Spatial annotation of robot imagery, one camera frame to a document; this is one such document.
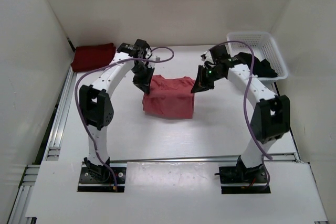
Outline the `pink t-shirt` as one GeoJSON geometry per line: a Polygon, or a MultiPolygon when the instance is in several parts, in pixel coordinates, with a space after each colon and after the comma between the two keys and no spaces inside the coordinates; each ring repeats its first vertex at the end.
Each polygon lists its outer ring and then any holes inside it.
{"type": "Polygon", "coordinates": [[[150,93],[142,99],[143,111],[166,119],[192,119],[194,114],[194,94],[191,89],[195,80],[184,76],[167,79],[154,75],[150,93]]]}

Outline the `dark red t-shirt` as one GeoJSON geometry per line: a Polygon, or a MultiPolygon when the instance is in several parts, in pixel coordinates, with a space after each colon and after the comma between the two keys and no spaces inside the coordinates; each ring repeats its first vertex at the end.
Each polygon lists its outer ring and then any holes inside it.
{"type": "Polygon", "coordinates": [[[76,48],[71,67],[73,72],[87,72],[107,66],[113,59],[116,47],[113,43],[80,46],[76,48]]]}

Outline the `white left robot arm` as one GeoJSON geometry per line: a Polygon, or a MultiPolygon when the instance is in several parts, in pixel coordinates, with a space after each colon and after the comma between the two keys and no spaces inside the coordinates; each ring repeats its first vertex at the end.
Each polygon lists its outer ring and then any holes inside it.
{"type": "Polygon", "coordinates": [[[89,154],[84,163],[90,176],[100,184],[115,178],[107,151],[107,127],[114,116],[111,96],[129,71],[134,74],[133,84],[143,93],[150,93],[154,63],[147,59],[151,56],[151,47],[145,40],[137,39],[134,45],[122,43],[111,61],[113,66],[106,68],[91,85],[79,89],[79,109],[89,139],[89,154]]]}

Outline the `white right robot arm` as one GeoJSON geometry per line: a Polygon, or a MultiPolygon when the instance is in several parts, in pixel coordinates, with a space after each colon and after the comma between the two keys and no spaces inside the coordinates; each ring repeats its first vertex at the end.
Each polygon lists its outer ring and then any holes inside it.
{"type": "Polygon", "coordinates": [[[214,89],[215,81],[226,79],[243,92],[243,113],[251,140],[239,156],[235,169],[226,176],[231,183],[247,183],[264,169],[268,150],[290,128],[290,100],[268,89],[259,78],[275,77],[270,64],[260,61],[253,51],[230,56],[225,44],[201,55],[202,65],[191,93],[214,89]]]}

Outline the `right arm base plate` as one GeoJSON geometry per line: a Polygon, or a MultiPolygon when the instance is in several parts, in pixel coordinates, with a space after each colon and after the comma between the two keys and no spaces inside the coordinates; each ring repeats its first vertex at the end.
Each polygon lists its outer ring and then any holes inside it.
{"type": "Polygon", "coordinates": [[[270,194],[268,176],[264,167],[251,174],[239,175],[234,166],[221,166],[214,174],[219,177],[223,195],[270,194]]]}

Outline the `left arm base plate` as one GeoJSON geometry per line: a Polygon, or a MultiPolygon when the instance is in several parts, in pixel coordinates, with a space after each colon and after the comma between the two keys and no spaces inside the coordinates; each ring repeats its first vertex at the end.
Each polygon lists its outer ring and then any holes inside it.
{"type": "Polygon", "coordinates": [[[103,169],[103,175],[99,175],[88,168],[85,163],[82,163],[77,191],[89,193],[123,193],[127,178],[127,164],[110,163],[110,167],[114,171],[117,186],[114,184],[114,177],[111,175],[111,172],[106,170],[106,168],[103,169]]]}

